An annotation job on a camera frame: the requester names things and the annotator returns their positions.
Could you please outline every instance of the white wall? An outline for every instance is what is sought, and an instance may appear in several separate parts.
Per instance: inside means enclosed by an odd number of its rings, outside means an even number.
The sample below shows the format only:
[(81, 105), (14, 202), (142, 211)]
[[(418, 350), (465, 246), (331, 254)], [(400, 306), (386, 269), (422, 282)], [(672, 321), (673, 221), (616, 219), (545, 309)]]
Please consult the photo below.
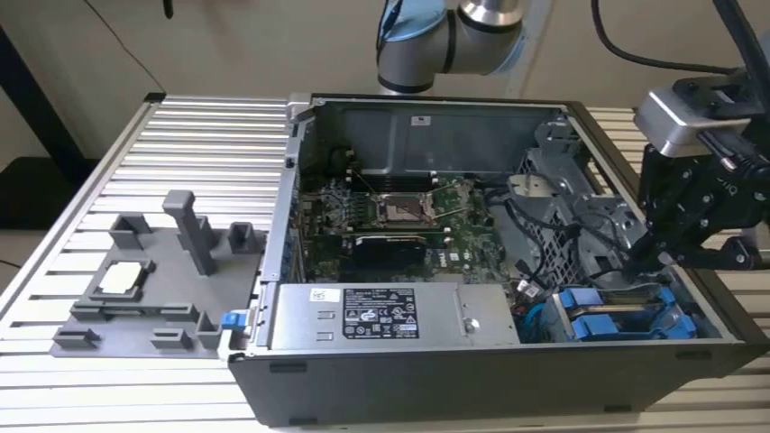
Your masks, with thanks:
[[(690, 75), (617, 59), (596, 37), (589, 0), (552, 1), (518, 91), (508, 92), (506, 76), (449, 76), (437, 80), (438, 95), (634, 106), (645, 89)], [(285, 97), (291, 91), (378, 90), (373, 46), (381, 0), (177, 0), (171, 21), (161, 0), (93, 3), (170, 93)], [(741, 3), (757, 30), (770, 28), (770, 1)], [(604, 10), (608, 31), (628, 50), (660, 59), (738, 61), (710, 0), (604, 0)], [(82, 0), (0, 0), (0, 24), (83, 150), (102, 155), (143, 96), (158, 90), (154, 82)], [(0, 150), (0, 165), (7, 154), (42, 152), (9, 110), (0, 100), (0, 138), (25, 138), (14, 151)]]
[[(380, 0), (93, 0), (169, 93), (286, 97), (378, 91)], [(0, 24), (90, 155), (158, 88), (82, 0), (2, 0)], [(506, 77), (442, 77), (437, 93), (500, 97)]]
[[(553, 1), (522, 97), (637, 106), (648, 88), (698, 75), (638, 66), (616, 57), (596, 35), (590, 0)], [(626, 51), (660, 60), (740, 63), (712, 0), (604, 0), (601, 5), (610, 39)], [(741, 6), (763, 34), (770, 29), (770, 1), (741, 0)]]

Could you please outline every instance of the metal slat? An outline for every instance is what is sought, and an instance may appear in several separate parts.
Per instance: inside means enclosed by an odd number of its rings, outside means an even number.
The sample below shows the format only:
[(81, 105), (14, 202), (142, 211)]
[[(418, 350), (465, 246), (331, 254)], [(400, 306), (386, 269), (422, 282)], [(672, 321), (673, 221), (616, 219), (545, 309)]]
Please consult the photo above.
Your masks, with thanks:
[[(209, 217), (209, 222), (211, 223), (213, 228), (222, 228), (226, 229), (230, 227), (233, 223), (245, 222), (251, 223), (254, 228), (258, 230), (270, 230), (270, 225), (273, 221), (273, 215), (265, 215), (265, 217), (258, 217), (251, 214), (233, 214), (233, 215), (223, 215), (223, 214), (205, 214)], [(79, 230), (109, 230), (113, 224), (117, 221), (118, 213), (106, 213), (106, 214), (89, 214), (81, 220), (81, 224), (78, 226)], [(147, 223), (151, 227), (158, 228), (171, 228), (177, 227), (175, 220), (167, 214), (145, 214), (145, 219), (147, 219)]]
[(99, 410), (90, 407), (14, 409), (0, 410), (0, 426), (253, 417), (250, 405), (246, 403), (113, 406)]
[(157, 153), (154, 155), (130, 154), (123, 159), (122, 167), (239, 167), (242, 169), (281, 169), (285, 159), (277, 155), (250, 155), (211, 157), (199, 155), (175, 155)]
[[(38, 340), (15, 343), (46, 343)], [(226, 368), (205, 370), (127, 370), (93, 372), (0, 373), (0, 388), (51, 388), (61, 386), (161, 385), (174, 383), (235, 383)]]
[(3, 340), (51, 340), (59, 325), (35, 327), (10, 327), (0, 332)]
[(278, 144), (249, 144), (231, 143), (229, 145), (218, 144), (217, 142), (189, 141), (189, 142), (153, 142), (141, 141), (131, 147), (130, 155), (143, 155), (155, 153), (205, 153), (215, 152), (218, 155), (223, 154), (265, 154), (279, 155), (285, 154), (285, 146)]
[(91, 275), (42, 275), (31, 280), (27, 290), (30, 296), (81, 295), (91, 280)]
[(218, 359), (54, 358), (51, 355), (0, 356), (0, 373), (90, 372), (125, 370), (226, 370)]
[[(94, 201), (93, 212), (163, 213), (166, 197), (101, 197)], [(270, 217), (274, 214), (275, 198), (197, 198), (193, 208), (199, 215), (249, 214)]]
[(47, 354), (51, 349), (51, 340), (0, 340), (0, 356), (17, 354)]
[(0, 390), (0, 410), (79, 406), (246, 403), (233, 385), (97, 386)]
[[(198, 431), (249, 431), (250, 433), (266, 433), (270, 430), (254, 419), (219, 419), (215, 421), (161, 421), (161, 422), (142, 422), (142, 424), (130, 423), (110, 423), (110, 424), (77, 424), (77, 425), (53, 425), (46, 426), (47, 433), (137, 433), (138, 429), (149, 432), (163, 431), (165, 433), (191, 433)], [(39, 427), (11, 427), (3, 429), (5, 433), (31, 433), (41, 432)]]
[(65, 323), (70, 318), (73, 302), (74, 299), (21, 299), (3, 316), (3, 322)]
[(199, 119), (185, 119), (185, 118), (163, 118), (158, 120), (151, 120), (147, 123), (149, 129), (195, 129), (202, 131), (274, 131), (282, 132), (287, 129), (287, 125), (279, 119), (274, 122), (269, 120), (245, 119), (245, 120), (230, 120), (230, 119), (217, 119), (217, 120), (199, 120)]
[(277, 184), (281, 178), (281, 170), (277, 169), (249, 169), (226, 170), (223, 168), (119, 168), (113, 180), (191, 180), (217, 182), (262, 182)]

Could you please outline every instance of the blue clip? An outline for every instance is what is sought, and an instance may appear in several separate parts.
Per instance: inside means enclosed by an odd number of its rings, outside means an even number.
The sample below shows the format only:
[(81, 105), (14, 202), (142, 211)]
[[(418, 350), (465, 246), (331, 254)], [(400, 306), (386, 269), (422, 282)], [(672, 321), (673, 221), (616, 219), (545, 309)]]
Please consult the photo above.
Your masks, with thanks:
[(580, 340), (613, 339), (621, 334), (609, 314), (581, 316), (573, 320), (573, 329)]
[(560, 293), (560, 298), (562, 300), (562, 306), (566, 309), (573, 307), (581, 307), (586, 305), (605, 305), (602, 301), (602, 296), (600, 296), (600, 290), (592, 287), (577, 287), (565, 289)]
[(666, 305), (673, 305), (677, 303), (677, 298), (674, 297), (674, 292), (669, 287), (662, 287), (658, 291), (658, 298), (664, 301)]
[(222, 316), (222, 328), (230, 329), (231, 331), (245, 331), (246, 330), (246, 314), (229, 312)]

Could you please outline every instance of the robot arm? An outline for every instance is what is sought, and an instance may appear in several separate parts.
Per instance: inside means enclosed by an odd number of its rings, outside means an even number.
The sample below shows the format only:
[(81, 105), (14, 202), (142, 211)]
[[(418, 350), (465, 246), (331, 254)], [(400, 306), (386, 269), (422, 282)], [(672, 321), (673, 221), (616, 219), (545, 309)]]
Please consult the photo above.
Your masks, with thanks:
[(386, 4), (377, 44), (382, 93), (421, 94), (436, 74), (505, 71), (524, 46), (520, 0), (397, 0)]
[(714, 0), (746, 63), (726, 77), (688, 78), (654, 89), (636, 123), (650, 144), (640, 204), (648, 233), (630, 250), (629, 274), (662, 263), (749, 271), (770, 256), (748, 236), (702, 247), (728, 229), (752, 229), (770, 209), (770, 64), (736, 0)]

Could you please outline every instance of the blue latch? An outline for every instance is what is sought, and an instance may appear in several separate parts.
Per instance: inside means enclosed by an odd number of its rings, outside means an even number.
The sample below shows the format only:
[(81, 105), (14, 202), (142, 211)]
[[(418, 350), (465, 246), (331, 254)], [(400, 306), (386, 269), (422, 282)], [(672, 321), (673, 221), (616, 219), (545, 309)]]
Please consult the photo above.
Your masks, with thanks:
[(621, 332), (609, 314), (582, 316), (573, 321), (580, 340), (616, 339)]
[(565, 291), (560, 293), (560, 298), (562, 299), (562, 306), (566, 309), (592, 305), (605, 305), (602, 296), (600, 296), (600, 290), (593, 287), (565, 289)]
[(229, 312), (222, 316), (222, 328), (231, 331), (246, 330), (246, 313)]

